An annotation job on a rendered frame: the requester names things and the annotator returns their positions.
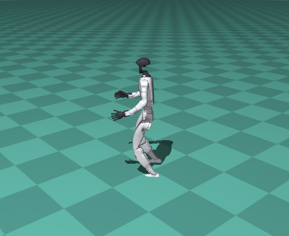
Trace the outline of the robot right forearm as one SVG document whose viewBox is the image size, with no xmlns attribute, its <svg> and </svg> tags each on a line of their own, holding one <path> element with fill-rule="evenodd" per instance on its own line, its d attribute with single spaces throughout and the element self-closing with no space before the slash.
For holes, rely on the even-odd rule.
<svg viewBox="0 0 289 236">
<path fill-rule="evenodd" d="M 128 98 L 137 98 L 137 97 L 140 97 L 140 92 L 134 92 L 132 93 L 132 95 L 128 95 Z"/>
</svg>

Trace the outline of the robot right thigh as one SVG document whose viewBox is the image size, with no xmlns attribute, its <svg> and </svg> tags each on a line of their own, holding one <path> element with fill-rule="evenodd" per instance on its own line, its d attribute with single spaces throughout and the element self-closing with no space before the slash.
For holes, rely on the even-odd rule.
<svg viewBox="0 0 289 236">
<path fill-rule="evenodd" d="M 141 112 L 141 114 L 139 115 L 139 117 L 138 117 L 138 119 L 137 119 L 135 129 L 137 128 L 138 124 L 139 124 L 140 121 L 142 120 L 142 113 L 143 113 L 143 112 Z M 140 143 L 140 145 L 143 144 L 143 143 L 145 143 L 145 137 L 143 137 L 142 142 Z"/>
</svg>

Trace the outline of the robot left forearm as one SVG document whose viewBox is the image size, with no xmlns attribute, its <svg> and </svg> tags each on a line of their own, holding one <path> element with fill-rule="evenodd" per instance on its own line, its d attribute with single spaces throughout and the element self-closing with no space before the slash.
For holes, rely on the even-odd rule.
<svg viewBox="0 0 289 236">
<path fill-rule="evenodd" d="M 145 105 L 145 103 L 143 101 L 140 101 L 134 108 L 132 108 L 131 110 L 124 112 L 125 116 L 129 116 L 129 115 L 134 115 L 137 112 L 140 112 L 142 107 Z"/>
</svg>

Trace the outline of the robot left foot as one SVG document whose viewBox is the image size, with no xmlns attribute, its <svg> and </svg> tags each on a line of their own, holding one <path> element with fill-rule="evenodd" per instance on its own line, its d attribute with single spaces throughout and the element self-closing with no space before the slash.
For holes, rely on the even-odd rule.
<svg viewBox="0 0 289 236">
<path fill-rule="evenodd" d="M 156 173 L 155 173 L 156 174 Z M 154 174 L 154 175 L 155 175 Z M 150 173 L 149 174 L 145 174 L 145 176 L 147 176 L 147 177 L 159 177 L 160 175 L 159 174 L 156 174 L 155 176 L 153 176 L 153 175 L 151 175 Z"/>
</svg>

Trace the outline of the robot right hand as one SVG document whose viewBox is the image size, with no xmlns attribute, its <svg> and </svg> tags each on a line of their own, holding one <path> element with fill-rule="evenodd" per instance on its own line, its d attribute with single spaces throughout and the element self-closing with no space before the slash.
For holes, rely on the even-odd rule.
<svg viewBox="0 0 289 236">
<path fill-rule="evenodd" d="M 115 96 L 116 95 L 116 96 Z M 115 98 L 117 97 L 117 98 L 125 98 L 125 97 L 127 97 L 128 98 L 128 95 L 132 95 L 132 93 L 130 93 L 130 92 L 128 92 L 128 93 L 126 93 L 126 92 L 123 92 L 123 91 L 121 91 L 121 90 L 119 90 L 118 92 L 115 92 Z M 116 98 L 116 99 L 117 99 Z"/>
</svg>

